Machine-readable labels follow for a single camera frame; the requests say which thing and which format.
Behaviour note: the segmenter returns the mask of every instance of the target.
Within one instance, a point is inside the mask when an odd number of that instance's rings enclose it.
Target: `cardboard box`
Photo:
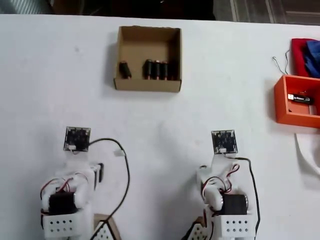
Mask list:
[[[314,99],[310,105],[288,99],[288,94],[299,94]],[[274,86],[276,122],[280,124],[320,128],[320,79],[283,75]]]
[[[121,26],[118,32],[117,63],[114,86],[117,90],[174,92],[182,84],[182,37],[180,28]],[[147,59],[177,64],[175,80],[145,79],[143,66]],[[123,79],[119,63],[126,61],[131,79]]]

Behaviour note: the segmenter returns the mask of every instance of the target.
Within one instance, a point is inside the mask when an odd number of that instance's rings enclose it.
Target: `usb flash drive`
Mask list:
[[[302,104],[314,104],[314,99],[308,96],[298,95],[298,94],[288,94],[288,99]]]

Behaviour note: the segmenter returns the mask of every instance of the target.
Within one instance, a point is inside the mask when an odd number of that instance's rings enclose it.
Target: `dark floor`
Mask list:
[[[60,14],[320,25],[320,0],[197,0],[196,4],[185,0],[54,2]]]
[[[319,0],[214,0],[217,20],[320,25]]]

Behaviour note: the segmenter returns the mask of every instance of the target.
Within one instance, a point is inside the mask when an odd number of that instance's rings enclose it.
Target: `red fabric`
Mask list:
[[[309,38],[293,38],[291,39],[291,51],[294,62],[295,74],[302,77],[310,77],[305,67],[304,52],[307,41],[314,40]]]

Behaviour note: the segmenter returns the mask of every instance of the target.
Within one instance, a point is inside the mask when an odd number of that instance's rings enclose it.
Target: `cloth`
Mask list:
[[[302,77],[310,77],[305,66],[304,53],[307,47],[307,41],[314,41],[310,38],[293,38],[291,39],[291,53],[294,63],[295,74]]]
[[[320,78],[320,41],[306,41],[305,68],[312,78]]]

